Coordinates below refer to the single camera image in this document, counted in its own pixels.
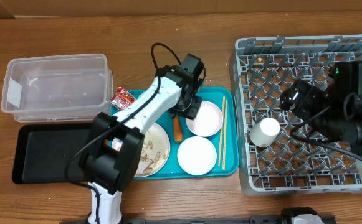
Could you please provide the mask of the pale green cup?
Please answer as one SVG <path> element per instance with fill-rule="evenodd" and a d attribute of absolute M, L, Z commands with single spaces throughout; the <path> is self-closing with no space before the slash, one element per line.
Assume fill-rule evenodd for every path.
<path fill-rule="evenodd" d="M 264 118 L 250 129 L 249 137 L 257 147 L 268 147 L 280 132 L 280 124 L 276 119 Z"/>

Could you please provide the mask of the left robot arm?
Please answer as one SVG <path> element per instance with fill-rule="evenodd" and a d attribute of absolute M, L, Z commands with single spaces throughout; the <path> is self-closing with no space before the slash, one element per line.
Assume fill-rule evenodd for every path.
<path fill-rule="evenodd" d="M 120 223 L 122 192 L 138 168 L 145 134 L 166 112 L 194 120 L 202 102 L 196 93 L 205 76 L 201 59 L 187 54 L 180 65 L 157 69 L 151 86 L 130 106 L 114 116 L 96 115 L 78 154 L 92 193 L 87 223 Z"/>

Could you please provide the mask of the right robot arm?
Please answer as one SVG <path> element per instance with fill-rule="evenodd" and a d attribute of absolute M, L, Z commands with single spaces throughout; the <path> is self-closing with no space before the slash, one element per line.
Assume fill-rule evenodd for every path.
<path fill-rule="evenodd" d="M 354 158 L 362 184 L 362 60 L 337 62 L 328 75 L 333 81 L 326 90 L 295 80 L 282 92 L 280 108 L 302 120 L 291 137 Z"/>

